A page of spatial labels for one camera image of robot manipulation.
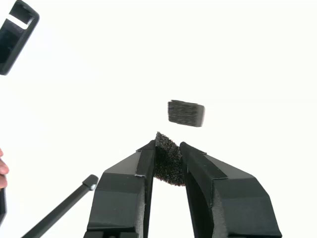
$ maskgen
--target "black plastic part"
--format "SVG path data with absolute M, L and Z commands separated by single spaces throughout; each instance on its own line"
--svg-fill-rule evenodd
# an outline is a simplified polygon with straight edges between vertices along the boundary
M 40 19 L 39 14 L 21 0 L 15 2 L 9 14 L 28 26 L 23 29 L 6 19 L 0 28 L 1 75 L 9 73 Z
M 107 169 L 96 188 L 85 238 L 147 238 L 155 142 Z
M 6 215 L 5 188 L 0 189 L 0 226 Z
M 83 181 L 83 184 L 76 189 L 68 198 L 44 217 L 35 227 L 33 227 L 22 238 L 39 238 L 48 231 L 69 209 L 71 209 L 87 192 L 96 185 L 98 178 L 90 175 Z
M 269 195 L 255 177 L 182 142 L 196 238 L 281 238 Z

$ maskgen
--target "black stick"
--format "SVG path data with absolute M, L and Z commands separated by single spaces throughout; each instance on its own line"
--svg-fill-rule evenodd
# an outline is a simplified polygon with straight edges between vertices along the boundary
M 47 232 L 69 209 L 72 208 L 87 192 L 95 189 L 98 178 L 90 175 L 83 181 L 83 184 L 76 189 L 68 198 L 44 217 L 35 227 L 33 227 L 22 238 L 40 238 Z

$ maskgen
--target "gripper jaw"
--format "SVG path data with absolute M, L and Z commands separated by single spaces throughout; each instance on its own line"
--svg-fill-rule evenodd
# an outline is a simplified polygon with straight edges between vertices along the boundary
M 147 238 L 155 141 L 104 171 L 84 238 Z
M 258 180 L 182 142 L 183 172 L 196 238 L 281 238 Z

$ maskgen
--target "sponge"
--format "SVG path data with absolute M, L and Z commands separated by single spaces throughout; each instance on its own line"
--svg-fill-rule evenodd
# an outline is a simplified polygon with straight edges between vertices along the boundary
M 179 146 L 160 132 L 157 132 L 155 146 L 155 177 L 171 185 L 185 186 Z
M 178 100 L 168 102 L 168 120 L 173 123 L 201 127 L 203 125 L 205 107 L 196 103 Z

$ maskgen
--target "hand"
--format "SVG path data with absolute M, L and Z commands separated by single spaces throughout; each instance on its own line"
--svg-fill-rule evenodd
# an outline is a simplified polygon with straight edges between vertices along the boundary
M 4 175 L 9 173 L 8 166 L 1 160 L 1 156 L 3 156 L 3 152 L 0 149 L 0 189 L 5 188 L 7 186 L 7 181 Z

